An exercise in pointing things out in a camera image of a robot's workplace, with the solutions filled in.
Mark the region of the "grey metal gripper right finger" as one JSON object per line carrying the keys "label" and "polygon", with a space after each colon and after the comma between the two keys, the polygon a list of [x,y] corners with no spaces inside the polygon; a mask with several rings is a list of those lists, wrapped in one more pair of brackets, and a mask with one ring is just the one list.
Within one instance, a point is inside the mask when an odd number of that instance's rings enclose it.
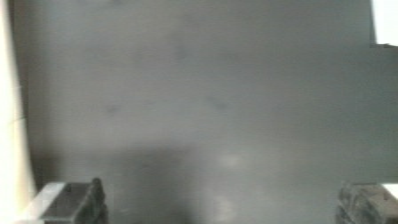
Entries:
{"label": "grey metal gripper right finger", "polygon": [[352,183],[341,187],[336,224],[398,224],[398,183]]}

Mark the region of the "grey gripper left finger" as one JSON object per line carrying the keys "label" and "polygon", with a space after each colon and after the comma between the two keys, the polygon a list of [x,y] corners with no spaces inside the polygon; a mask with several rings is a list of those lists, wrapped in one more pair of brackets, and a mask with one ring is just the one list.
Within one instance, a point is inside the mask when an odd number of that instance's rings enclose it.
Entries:
{"label": "grey gripper left finger", "polygon": [[23,211],[23,224],[108,224],[101,180],[52,182]]}

